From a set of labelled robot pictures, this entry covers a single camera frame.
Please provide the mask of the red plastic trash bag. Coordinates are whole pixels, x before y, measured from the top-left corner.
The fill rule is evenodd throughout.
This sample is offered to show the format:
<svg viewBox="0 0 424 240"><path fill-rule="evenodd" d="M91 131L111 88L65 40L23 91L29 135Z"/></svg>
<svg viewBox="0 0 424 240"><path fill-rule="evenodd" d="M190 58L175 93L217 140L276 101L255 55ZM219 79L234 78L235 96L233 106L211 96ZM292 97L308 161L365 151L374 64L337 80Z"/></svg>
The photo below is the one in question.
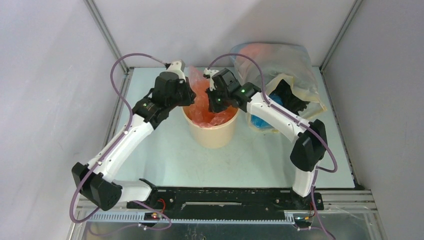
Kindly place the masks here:
<svg viewBox="0 0 424 240"><path fill-rule="evenodd" d="M225 124L236 115L238 110L232 106L219 113L209 112L209 100L206 90L209 88L210 82L203 77L203 72L194 66L190 66L188 79L196 97L194 104L183 107L183 110L195 125L201 128L216 127Z"/></svg>

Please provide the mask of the large translucent storage bag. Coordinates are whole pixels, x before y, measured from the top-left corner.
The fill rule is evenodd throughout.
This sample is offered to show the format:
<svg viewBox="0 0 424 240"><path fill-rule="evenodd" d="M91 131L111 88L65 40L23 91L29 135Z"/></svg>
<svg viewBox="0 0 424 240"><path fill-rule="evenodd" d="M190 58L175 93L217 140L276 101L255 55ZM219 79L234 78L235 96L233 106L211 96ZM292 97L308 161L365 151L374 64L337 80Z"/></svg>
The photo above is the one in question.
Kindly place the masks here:
<svg viewBox="0 0 424 240"><path fill-rule="evenodd" d="M311 120L327 111L318 92L310 56L305 47L291 44L245 43L234 46L231 61L241 85L247 82L261 87L270 96L281 80L291 87L292 93L309 102L299 116Z"/></svg>

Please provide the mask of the beige plastic trash bin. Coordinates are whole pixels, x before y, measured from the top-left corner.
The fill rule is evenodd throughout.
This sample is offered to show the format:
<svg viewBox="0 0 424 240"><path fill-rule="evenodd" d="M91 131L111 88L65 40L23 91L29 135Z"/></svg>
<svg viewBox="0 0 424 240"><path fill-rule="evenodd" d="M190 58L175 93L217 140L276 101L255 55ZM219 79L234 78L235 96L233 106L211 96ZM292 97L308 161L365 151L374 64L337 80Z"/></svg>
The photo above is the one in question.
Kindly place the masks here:
<svg viewBox="0 0 424 240"><path fill-rule="evenodd" d="M202 128L195 125L185 114L182 108L184 117L186 118L192 137L203 147L216 149L227 145L234 136L236 130L236 115L228 122L210 128Z"/></svg>

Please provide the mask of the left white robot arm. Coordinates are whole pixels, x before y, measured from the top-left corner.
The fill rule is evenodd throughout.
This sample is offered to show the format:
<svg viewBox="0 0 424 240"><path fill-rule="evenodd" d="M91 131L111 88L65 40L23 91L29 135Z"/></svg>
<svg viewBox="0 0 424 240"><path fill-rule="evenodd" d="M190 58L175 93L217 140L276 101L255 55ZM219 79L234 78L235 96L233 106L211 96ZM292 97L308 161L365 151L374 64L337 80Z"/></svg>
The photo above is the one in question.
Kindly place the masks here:
<svg viewBox="0 0 424 240"><path fill-rule="evenodd" d="M76 163L71 172L80 194L99 209L108 211L121 202L139 201L145 208L158 202L155 186L145 179L116 180L116 175L135 150L176 107L194 103L195 93L182 70L166 70L155 79L154 87L130 110L130 121L98 156L87 164Z"/></svg>

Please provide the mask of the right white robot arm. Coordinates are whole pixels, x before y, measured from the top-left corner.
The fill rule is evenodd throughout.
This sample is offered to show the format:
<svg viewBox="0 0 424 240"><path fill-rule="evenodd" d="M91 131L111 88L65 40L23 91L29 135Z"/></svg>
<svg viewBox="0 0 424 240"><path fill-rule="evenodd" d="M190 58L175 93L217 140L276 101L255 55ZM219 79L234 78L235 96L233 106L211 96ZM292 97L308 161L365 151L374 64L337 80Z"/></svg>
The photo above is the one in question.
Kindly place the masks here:
<svg viewBox="0 0 424 240"><path fill-rule="evenodd" d="M294 144L289 156L295 167L290 201L297 209L308 206L315 171L328 146L324 123L320 120L310 122L278 106L257 85L251 82L241 85L227 68L206 68L203 76L209 80L209 87L205 91L209 112L220 113L228 107L240 109L261 118Z"/></svg>

